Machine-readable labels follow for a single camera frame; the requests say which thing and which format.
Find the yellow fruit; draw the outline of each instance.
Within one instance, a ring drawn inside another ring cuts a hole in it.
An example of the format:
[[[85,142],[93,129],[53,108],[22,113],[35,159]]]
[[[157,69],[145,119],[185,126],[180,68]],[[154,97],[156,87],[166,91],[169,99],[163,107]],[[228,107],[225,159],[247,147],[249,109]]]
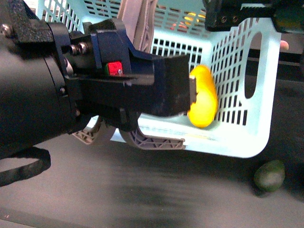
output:
[[[199,128],[209,126],[218,110],[218,97],[210,70],[203,65],[197,66],[190,72],[196,78],[196,102],[188,111],[191,123]]]
[[[196,91],[202,89],[209,89],[211,92],[216,94],[215,84],[211,75],[211,71],[204,65],[198,65],[191,72],[191,76],[196,78]]]
[[[191,25],[191,22],[193,21],[193,19],[195,18],[196,13],[188,13],[187,16],[185,16],[185,24],[186,25]],[[199,21],[202,21],[203,19],[206,18],[206,16],[199,14],[198,16],[199,18],[196,19],[196,22],[199,23]]]

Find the red button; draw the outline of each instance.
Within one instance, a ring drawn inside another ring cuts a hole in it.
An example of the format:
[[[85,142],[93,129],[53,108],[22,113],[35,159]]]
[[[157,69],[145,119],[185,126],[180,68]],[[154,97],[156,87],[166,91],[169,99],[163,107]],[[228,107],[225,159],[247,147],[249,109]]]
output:
[[[111,76],[122,75],[123,74],[123,65],[119,61],[108,63],[108,71],[109,71],[109,75],[111,75]]]

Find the green avocado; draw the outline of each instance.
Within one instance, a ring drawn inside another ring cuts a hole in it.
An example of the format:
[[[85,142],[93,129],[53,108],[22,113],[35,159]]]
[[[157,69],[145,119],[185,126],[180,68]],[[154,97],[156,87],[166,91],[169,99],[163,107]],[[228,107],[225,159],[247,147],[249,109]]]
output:
[[[262,165],[254,175],[254,183],[265,192],[278,190],[284,182],[285,166],[283,162],[274,160]]]

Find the plastic basket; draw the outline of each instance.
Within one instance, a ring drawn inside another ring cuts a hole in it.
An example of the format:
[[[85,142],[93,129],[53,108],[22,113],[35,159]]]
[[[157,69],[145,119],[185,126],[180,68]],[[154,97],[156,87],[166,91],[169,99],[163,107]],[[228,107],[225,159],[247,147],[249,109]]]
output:
[[[41,0],[38,16],[62,21],[67,28],[82,31],[82,22],[116,17],[119,0]],[[159,0],[154,20],[151,52],[157,55],[189,55],[189,70],[204,64],[211,68],[217,87],[219,109],[205,129],[191,125],[187,116],[157,118],[142,114],[141,131],[146,135],[185,139],[187,150],[235,157],[260,153],[269,138],[276,69],[281,34],[271,19],[247,19],[230,32],[204,29],[201,0]],[[189,12],[193,20],[185,20]],[[245,97],[245,73],[251,41],[262,34],[256,89]],[[112,140],[123,142],[116,131]]]

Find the bolt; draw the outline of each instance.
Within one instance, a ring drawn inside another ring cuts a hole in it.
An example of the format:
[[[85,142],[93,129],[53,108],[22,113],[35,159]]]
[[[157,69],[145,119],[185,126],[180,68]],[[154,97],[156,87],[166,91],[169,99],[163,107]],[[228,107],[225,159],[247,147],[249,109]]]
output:
[[[88,51],[88,47],[87,47],[87,44],[85,42],[80,42],[78,44],[78,48],[79,48],[80,53],[83,54],[83,55],[86,54],[87,51]]]
[[[76,109],[76,117],[80,116],[80,111],[79,109]]]
[[[72,44],[70,47],[70,54],[73,56],[77,56],[80,54],[79,49],[76,45]]]
[[[238,17],[237,16],[234,16],[233,18],[232,18],[232,22],[233,23],[236,23],[238,21]]]
[[[227,17],[226,17],[226,16],[223,16],[222,19],[221,19],[220,21],[221,21],[223,24],[226,23]]]
[[[66,89],[64,87],[61,87],[60,92],[61,92],[61,95],[65,95],[66,94]]]
[[[6,38],[10,38],[13,35],[13,28],[10,25],[2,24],[1,25],[2,33],[5,35]]]

